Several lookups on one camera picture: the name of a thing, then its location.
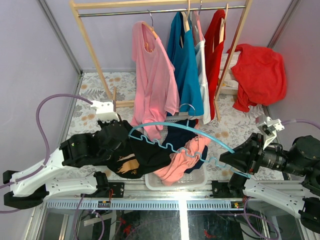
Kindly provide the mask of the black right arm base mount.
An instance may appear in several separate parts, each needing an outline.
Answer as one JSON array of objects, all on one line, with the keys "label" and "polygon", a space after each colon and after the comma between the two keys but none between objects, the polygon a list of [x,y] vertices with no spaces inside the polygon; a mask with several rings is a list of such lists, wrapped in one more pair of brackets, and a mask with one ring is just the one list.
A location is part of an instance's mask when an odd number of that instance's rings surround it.
[{"label": "black right arm base mount", "polygon": [[243,198],[243,188],[241,185],[234,184],[233,182],[220,182],[213,180],[211,182],[212,195],[211,197],[226,199],[226,198]]}]

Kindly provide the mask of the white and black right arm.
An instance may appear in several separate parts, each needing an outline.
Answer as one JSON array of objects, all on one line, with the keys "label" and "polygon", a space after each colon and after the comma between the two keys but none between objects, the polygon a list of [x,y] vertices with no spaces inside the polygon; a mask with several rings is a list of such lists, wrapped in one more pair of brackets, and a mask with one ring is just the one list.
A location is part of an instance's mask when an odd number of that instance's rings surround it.
[{"label": "white and black right arm", "polygon": [[[220,155],[219,161],[236,169],[229,180],[228,192],[233,197],[252,197],[280,208],[299,219],[304,227],[320,232],[320,141],[311,135],[293,141],[289,150],[279,143],[263,145],[264,137],[252,133],[233,152]],[[259,168],[302,177],[301,186],[312,196],[298,197],[266,186],[252,177]]]}]

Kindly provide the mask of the black printed t-shirt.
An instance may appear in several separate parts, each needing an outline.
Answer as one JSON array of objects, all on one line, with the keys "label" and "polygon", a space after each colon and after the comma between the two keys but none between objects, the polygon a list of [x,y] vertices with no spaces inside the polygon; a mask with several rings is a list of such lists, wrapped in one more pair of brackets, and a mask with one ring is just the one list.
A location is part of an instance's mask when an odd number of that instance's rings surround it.
[{"label": "black printed t-shirt", "polygon": [[126,179],[139,179],[145,174],[153,173],[171,163],[170,153],[158,144],[149,144],[146,139],[140,140],[142,133],[131,132],[124,146],[114,150],[107,160],[107,167],[116,175]]}]

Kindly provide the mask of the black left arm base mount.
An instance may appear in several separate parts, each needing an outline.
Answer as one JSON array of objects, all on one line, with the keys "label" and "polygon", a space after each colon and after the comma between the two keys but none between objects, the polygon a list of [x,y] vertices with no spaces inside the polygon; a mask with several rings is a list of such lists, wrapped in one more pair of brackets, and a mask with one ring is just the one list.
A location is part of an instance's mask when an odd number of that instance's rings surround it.
[{"label": "black left arm base mount", "polygon": [[124,197],[124,182],[108,182],[107,175],[100,171],[95,172],[93,176],[97,182],[94,197],[109,199]]}]

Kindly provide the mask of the blue plastic hanger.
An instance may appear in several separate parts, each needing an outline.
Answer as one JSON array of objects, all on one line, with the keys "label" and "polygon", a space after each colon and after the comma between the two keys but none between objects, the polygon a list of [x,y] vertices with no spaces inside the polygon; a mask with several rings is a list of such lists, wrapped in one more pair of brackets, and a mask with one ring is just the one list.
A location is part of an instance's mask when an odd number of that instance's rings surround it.
[{"label": "blue plastic hanger", "polygon": [[[185,153],[185,155],[189,158],[199,157],[200,161],[207,163],[208,161],[206,159],[202,158],[202,151],[201,150],[195,151],[194,154],[190,155],[190,154],[188,154],[188,149],[184,145],[181,144],[180,147],[177,147],[178,142],[186,143],[186,141],[184,141],[184,139],[186,138],[185,137],[186,135],[189,135],[190,133],[194,133],[198,137],[201,136],[202,138],[204,138],[206,140],[210,140],[210,141],[217,143],[218,145],[220,145],[221,147],[226,149],[227,152],[229,152],[230,154],[232,154],[232,155],[235,154],[235,151],[231,147],[229,147],[227,144],[220,141],[216,137],[209,135],[209,134],[207,134],[207,133],[205,133],[195,127],[190,127],[189,122],[190,122],[189,118],[186,120],[185,125],[177,124],[174,122],[168,122],[168,121],[148,122],[148,123],[140,124],[140,125],[133,127],[130,130],[130,132],[128,133],[128,137],[131,139],[135,139],[137,141],[144,141],[150,145],[158,145],[160,148],[165,149],[165,150],[169,150],[170,152],[175,153],[175,154]],[[139,133],[138,129],[140,129],[140,128],[153,127],[153,126],[165,126],[167,128],[171,128],[171,129],[175,128],[175,129],[178,129],[179,132],[183,132],[184,136],[183,137],[180,137],[177,135],[172,136],[171,134],[168,133],[164,139],[164,142],[160,143],[160,141],[158,139],[150,139],[142,133],[136,134],[136,133]]]}]

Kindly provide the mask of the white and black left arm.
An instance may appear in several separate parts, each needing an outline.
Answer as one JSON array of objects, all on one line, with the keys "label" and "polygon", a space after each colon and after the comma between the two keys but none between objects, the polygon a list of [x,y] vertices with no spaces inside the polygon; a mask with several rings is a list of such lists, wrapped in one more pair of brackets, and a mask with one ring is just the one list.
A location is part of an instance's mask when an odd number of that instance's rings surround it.
[{"label": "white and black left arm", "polygon": [[85,166],[106,166],[117,150],[126,146],[129,131],[122,120],[98,121],[100,130],[75,134],[44,160],[22,171],[7,170],[3,183],[10,187],[3,196],[7,207],[31,209],[44,201],[64,196],[99,198],[110,192],[108,178],[101,171],[74,179],[58,179],[61,174]]}]

